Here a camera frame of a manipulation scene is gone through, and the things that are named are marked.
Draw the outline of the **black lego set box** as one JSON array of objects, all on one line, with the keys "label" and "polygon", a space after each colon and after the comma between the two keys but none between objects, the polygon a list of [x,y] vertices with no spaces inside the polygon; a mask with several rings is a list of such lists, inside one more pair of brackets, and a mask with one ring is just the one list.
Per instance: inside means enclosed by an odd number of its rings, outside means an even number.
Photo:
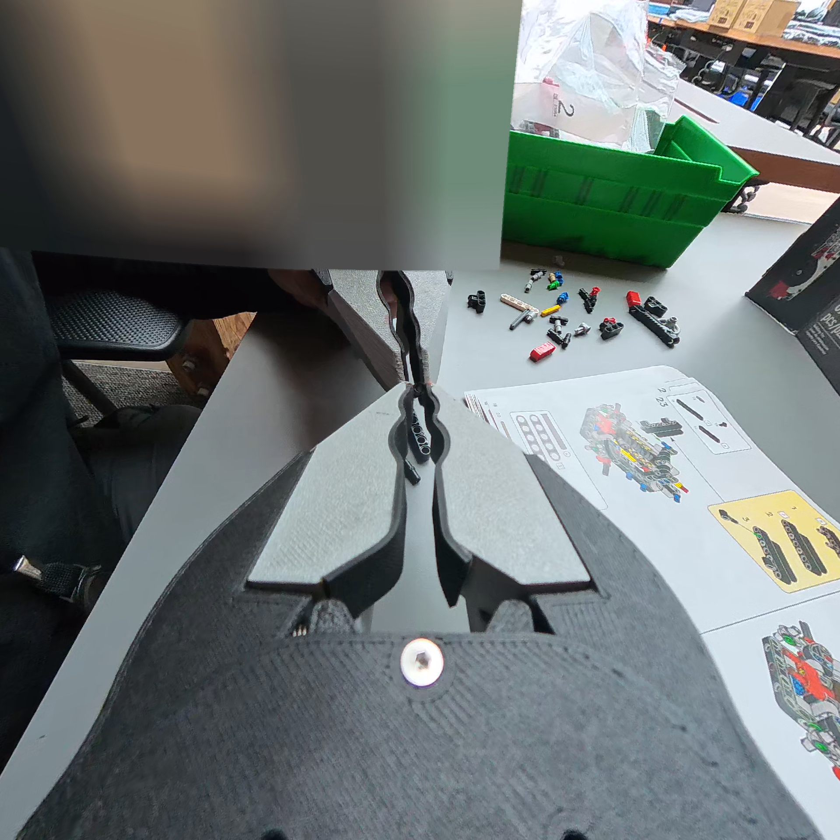
[{"label": "black lego set box", "polygon": [[794,241],[745,297],[796,337],[839,392],[839,201]]}]

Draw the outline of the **black office chair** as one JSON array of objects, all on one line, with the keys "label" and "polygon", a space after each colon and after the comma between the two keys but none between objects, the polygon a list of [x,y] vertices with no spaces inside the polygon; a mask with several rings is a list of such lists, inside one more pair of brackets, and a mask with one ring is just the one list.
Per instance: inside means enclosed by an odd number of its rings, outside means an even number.
[{"label": "black office chair", "polygon": [[117,407],[75,361],[167,361],[192,328],[173,311],[111,290],[47,295],[45,307],[64,378],[105,417]]}]

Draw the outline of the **grey background table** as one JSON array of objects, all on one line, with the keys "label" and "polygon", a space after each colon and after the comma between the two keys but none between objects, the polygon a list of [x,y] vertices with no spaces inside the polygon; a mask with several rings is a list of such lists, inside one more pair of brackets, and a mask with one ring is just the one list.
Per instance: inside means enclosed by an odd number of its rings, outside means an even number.
[{"label": "grey background table", "polygon": [[679,80],[670,118],[689,116],[759,171],[760,180],[839,194],[839,153]]}]

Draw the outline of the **clear plastic bags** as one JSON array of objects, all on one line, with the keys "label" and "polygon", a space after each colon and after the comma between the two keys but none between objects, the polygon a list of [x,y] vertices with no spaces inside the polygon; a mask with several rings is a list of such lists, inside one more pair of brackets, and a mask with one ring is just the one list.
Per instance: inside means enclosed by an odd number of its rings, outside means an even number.
[{"label": "clear plastic bags", "polygon": [[648,42],[647,2],[521,4],[511,130],[651,154],[685,64]]}]

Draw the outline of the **scatter of small lego pieces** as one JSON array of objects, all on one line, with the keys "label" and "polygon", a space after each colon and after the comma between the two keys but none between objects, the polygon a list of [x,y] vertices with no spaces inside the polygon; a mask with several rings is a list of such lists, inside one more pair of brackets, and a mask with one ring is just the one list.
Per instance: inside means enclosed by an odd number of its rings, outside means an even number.
[{"label": "scatter of small lego pieces", "polygon": [[[563,314],[563,307],[569,302],[570,296],[569,292],[564,288],[565,280],[562,271],[558,269],[530,269],[522,294],[528,295],[534,284],[538,281],[545,282],[546,291],[560,290],[560,293],[556,297],[553,305],[546,308],[539,308],[531,304],[529,301],[513,297],[507,293],[500,295],[499,302],[514,310],[516,315],[526,308],[538,310],[539,316],[535,318],[533,323],[540,319],[545,320],[546,323],[549,324],[549,328],[546,332],[548,338],[547,342],[551,341],[555,343],[557,345],[556,350],[567,350],[572,342],[572,339],[587,336],[592,331],[592,326],[587,322],[581,322],[577,324],[574,329],[565,330],[565,328],[567,328],[570,324],[570,319]],[[578,290],[578,295],[583,303],[584,313],[586,315],[591,316],[594,313],[600,294],[601,289],[596,286],[593,286],[588,290],[586,288],[580,288]],[[646,330],[651,332],[665,347],[674,349],[680,342],[680,326],[677,317],[671,316],[667,318],[668,308],[656,297],[647,297],[643,301],[635,290],[630,290],[626,294],[626,308],[627,315],[643,325]],[[602,341],[613,340],[620,335],[623,330],[624,323],[613,316],[604,316],[604,318],[597,324],[597,331]]]}]

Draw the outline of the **lego instruction booklet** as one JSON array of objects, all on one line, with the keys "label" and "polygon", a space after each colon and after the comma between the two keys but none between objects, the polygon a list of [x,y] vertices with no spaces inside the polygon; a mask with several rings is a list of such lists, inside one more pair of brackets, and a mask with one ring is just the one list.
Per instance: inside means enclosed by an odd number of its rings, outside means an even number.
[{"label": "lego instruction booklet", "polygon": [[754,741],[838,838],[838,522],[668,366],[473,389],[465,404],[646,553]]}]

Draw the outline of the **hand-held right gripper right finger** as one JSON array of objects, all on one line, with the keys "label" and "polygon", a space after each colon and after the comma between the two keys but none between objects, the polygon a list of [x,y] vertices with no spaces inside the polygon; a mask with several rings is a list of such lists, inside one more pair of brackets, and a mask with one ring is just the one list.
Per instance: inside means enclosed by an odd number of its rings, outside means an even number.
[{"label": "hand-held right gripper right finger", "polygon": [[436,385],[425,389],[434,462],[437,574],[451,606],[464,599],[483,632],[506,601],[533,615],[537,595],[593,591],[528,456]]}]

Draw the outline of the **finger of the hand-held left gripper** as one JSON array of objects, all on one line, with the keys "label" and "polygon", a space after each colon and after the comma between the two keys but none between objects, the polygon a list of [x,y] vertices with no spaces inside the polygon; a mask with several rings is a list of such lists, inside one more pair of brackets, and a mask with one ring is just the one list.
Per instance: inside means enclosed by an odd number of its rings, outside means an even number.
[{"label": "finger of the hand-held left gripper", "polygon": [[395,337],[414,386],[433,384],[443,357],[450,282],[442,270],[392,273]]},{"label": "finger of the hand-held left gripper", "polygon": [[328,269],[328,314],[385,390],[408,383],[405,351],[396,337],[382,281],[392,291],[408,291],[410,274],[399,270]]}]

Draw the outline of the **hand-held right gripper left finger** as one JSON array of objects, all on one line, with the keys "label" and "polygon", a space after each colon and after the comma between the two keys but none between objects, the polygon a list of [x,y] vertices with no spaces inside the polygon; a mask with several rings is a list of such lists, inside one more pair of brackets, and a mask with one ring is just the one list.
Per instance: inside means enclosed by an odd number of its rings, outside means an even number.
[{"label": "hand-held right gripper left finger", "polygon": [[369,610],[403,570],[410,387],[397,385],[319,443],[248,585]]}]

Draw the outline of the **black lego beam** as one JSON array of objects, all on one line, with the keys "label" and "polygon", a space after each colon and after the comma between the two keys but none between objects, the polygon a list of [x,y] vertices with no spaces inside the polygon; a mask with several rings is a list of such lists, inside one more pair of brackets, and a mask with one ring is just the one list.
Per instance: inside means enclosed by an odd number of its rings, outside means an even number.
[{"label": "black lego beam", "polygon": [[430,459],[432,444],[415,403],[414,391],[407,392],[402,402],[406,420],[406,440],[414,461],[421,466]]}]

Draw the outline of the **wooden background desk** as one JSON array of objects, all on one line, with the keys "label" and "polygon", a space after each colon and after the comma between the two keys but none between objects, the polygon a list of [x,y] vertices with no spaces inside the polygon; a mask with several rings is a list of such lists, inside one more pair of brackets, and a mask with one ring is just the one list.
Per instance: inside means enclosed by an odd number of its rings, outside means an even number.
[{"label": "wooden background desk", "polygon": [[648,32],[663,35],[666,44],[734,65],[745,50],[756,67],[772,56],[793,67],[810,70],[839,70],[839,48],[804,43],[774,35],[751,35],[736,29],[712,27],[672,17],[647,16]]}]

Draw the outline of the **green plastic bin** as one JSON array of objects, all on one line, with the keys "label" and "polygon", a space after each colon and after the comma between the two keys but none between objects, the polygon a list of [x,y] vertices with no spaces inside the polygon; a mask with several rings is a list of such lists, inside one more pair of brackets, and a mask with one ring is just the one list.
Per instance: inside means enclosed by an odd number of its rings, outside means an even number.
[{"label": "green plastic bin", "polygon": [[651,154],[511,131],[502,237],[666,269],[758,175],[687,116]]}]

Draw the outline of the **person's dark clothed legs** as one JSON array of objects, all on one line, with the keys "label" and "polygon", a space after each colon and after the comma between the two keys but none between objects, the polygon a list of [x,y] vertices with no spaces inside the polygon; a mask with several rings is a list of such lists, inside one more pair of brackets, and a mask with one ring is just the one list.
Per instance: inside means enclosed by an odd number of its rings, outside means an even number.
[{"label": "person's dark clothed legs", "polygon": [[1,766],[192,432],[193,406],[71,428],[30,254],[1,256]]}]

